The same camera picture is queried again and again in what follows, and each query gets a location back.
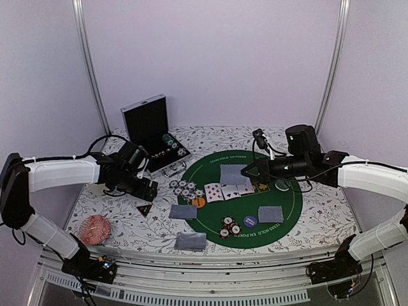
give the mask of red round object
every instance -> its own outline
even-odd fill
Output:
[[[110,234],[110,222],[101,215],[92,215],[79,227],[79,239],[87,245],[104,242]]]

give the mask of open case lid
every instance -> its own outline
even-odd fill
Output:
[[[143,145],[168,132],[166,96],[159,94],[120,109],[129,139]]]

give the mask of poker table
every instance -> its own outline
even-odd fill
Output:
[[[256,154],[257,158],[266,157]],[[218,183],[221,164],[251,164],[252,152],[245,150],[227,150],[205,156],[195,162],[183,174],[182,180],[196,183],[197,189],[204,190],[204,185]],[[196,232],[207,233],[207,240],[225,247],[252,249],[271,244],[288,234],[300,218],[302,212],[302,194],[298,183],[288,183],[288,191],[280,191],[275,187],[275,181],[261,184],[252,181],[255,190],[253,194],[245,194],[239,198],[227,201],[205,203],[198,209],[198,217],[187,221]],[[178,197],[179,205],[192,205],[189,200]],[[258,220],[260,206],[281,206],[284,216],[283,223],[257,223],[253,228],[244,225],[247,216]],[[241,226],[242,232],[237,236],[221,238],[222,220],[230,216]]]

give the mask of floral tablecloth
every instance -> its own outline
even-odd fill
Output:
[[[251,150],[252,131],[258,127],[173,127],[170,133],[193,154],[187,167],[203,156],[213,152],[242,149]],[[287,143],[283,128],[261,127],[276,149],[286,150]],[[117,135],[126,136],[123,130],[115,130]],[[104,148],[105,154],[117,151],[123,141],[109,139]],[[171,254],[254,254],[268,252],[288,252],[300,249],[312,249],[337,245],[346,237],[357,232],[356,221],[346,197],[340,189],[313,183],[313,191],[303,194],[303,209],[296,226],[282,239],[254,249],[233,249],[208,242],[203,252],[175,250],[175,238],[178,232],[193,232],[182,220],[169,219],[172,204],[177,203],[168,184],[181,178],[182,173],[172,178],[160,176],[158,196],[153,207],[144,218],[137,206],[148,204],[130,195],[120,198],[95,196],[88,186],[81,193],[66,230],[78,234],[83,220],[90,215],[103,215],[111,223],[111,235],[104,246],[124,250],[162,252]]]

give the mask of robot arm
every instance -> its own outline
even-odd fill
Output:
[[[286,137],[291,156],[278,156],[274,160],[258,159],[243,169],[242,174],[256,177],[264,183],[271,179],[291,181],[295,177],[306,177],[304,180],[327,186],[364,189],[408,202],[407,168],[367,161],[349,156],[346,152],[322,153],[311,126],[290,127],[286,130]],[[250,172],[253,168],[258,169],[257,174]],[[354,275],[356,271],[361,272],[360,260],[407,239],[408,206],[377,227],[346,238],[332,261],[311,264],[309,275],[312,283],[332,281]]]
[[[147,164],[145,159],[144,151],[131,142],[109,156],[93,152],[81,159],[24,163],[19,154],[12,153],[0,174],[2,220],[9,228],[22,230],[59,253],[64,258],[63,272],[112,283],[115,265],[91,259],[77,237],[67,234],[30,206],[29,194],[56,186],[88,183],[105,184],[111,191],[116,189],[152,201],[157,195],[157,182],[138,176]]]

